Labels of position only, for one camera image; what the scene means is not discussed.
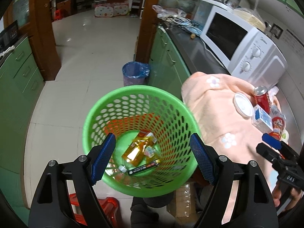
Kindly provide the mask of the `person's right hand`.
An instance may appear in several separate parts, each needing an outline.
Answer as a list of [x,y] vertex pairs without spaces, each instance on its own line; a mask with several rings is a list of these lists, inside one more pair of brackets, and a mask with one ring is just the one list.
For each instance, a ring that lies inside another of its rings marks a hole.
[[[281,182],[277,181],[276,182],[276,187],[274,188],[274,190],[272,192],[272,197],[273,197],[275,207],[278,207],[280,205],[280,199],[281,199],[281,196],[282,196],[282,191],[280,190],[280,184],[281,184]],[[286,206],[284,211],[288,211],[288,210],[290,210],[290,209],[292,209],[296,206],[296,204],[303,197],[303,191],[301,189],[292,188],[291,191],[290,191],[290,197],[291,197],[291,201]]]

